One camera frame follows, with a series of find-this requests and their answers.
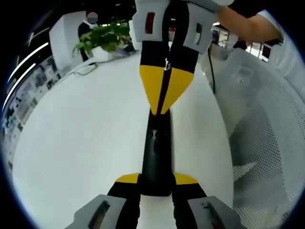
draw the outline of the human arm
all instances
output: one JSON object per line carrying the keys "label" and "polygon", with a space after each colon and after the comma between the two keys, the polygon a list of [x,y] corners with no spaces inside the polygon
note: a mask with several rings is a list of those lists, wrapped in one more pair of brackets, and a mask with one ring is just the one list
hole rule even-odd
{"label": "human arm", "polygon": [[217,18],[221,25],[247,42],[266,42],[282,38],[280,31],[259,14],[245,18],[229,7],[224,7],[217,12]]}

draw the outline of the ceiling light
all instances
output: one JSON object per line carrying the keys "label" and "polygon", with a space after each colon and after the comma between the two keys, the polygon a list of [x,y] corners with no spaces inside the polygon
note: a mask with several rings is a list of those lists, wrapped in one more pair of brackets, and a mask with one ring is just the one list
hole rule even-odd
{"label": "ceiling light", "polygon": [[6,97],[6,99],[5,99],[5,101],[4,101],[4,104],[3,104],[3,107],[2,107],[2,111],[3,111],[3,109],[4,109],[5,105],[6,105],[6,103],[8,102],[8,100],[9,100],[11,94],[12,94],[13,91],[15,90],[15,88],[18,86],[18,84],[21,82],[21,80],[29,73],[29,71],[30,71],[33,67],[35,67],[35,65],[36,65],[35,63],[32,64],[31,67],[29,67],[29,68],[22,74],[22,76],[17,80],[17,82],[12,86],[10,92],[8,93],[8,96]]}
{"label": "ceiling light", "polygon": [[43,49],[44,47],[46,47],[49,43],[45,43],[42,46],[40,46],[39,48],[35,49],[34,51],[32,51],[26,58],[24,58],[20,64],[18,64],[18,66],[13,70],[13,72],[11,73],[9,79],[7,80],[7,83],[10,81],[11,77],[16,73],[16,71],[21,67],[21,65],[23,65],[32,55],[34,55],[35,53],[37,53],[39,50]]}

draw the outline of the white tabletop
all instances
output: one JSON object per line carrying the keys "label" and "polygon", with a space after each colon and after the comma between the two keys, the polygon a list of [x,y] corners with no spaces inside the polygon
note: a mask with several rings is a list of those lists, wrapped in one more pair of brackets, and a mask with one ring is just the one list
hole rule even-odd
{"label": "white tabletop", "polygon": [[[46,93],[20,135],[13,183],[40,228],[64,228],[76,210],[115,180],[141,172],[149,104],[140,55],[72,74]],[[196,178],[208,196],[233,202],[233,168],[216,99],[196,68],[172,107],[174,170]],[[171,197],[141,197],[138,228],[175,228]]]}

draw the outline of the white mesh surface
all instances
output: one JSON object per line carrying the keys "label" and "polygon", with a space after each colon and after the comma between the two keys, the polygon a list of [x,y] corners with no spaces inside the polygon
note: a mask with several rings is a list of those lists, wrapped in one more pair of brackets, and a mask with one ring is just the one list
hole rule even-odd
{"label": "white mesh surface", "polygon": [[305,104],[290,84],[241,50],[216,76],[230,136],[234,210],[249,229],[278,228],[305,183]]}

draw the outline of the green potted plant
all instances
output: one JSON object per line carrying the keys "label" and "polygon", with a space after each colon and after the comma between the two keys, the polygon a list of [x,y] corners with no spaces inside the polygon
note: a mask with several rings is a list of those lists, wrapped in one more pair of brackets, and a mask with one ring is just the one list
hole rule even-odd
{"label": "green potted plant", "polygon": [[113,59],[115,51],[125,48],[130,43],[128,23],[116,21],[83,34],[72,53],[84,49],[86,53],[92,53],[98,61],[107,61]]}

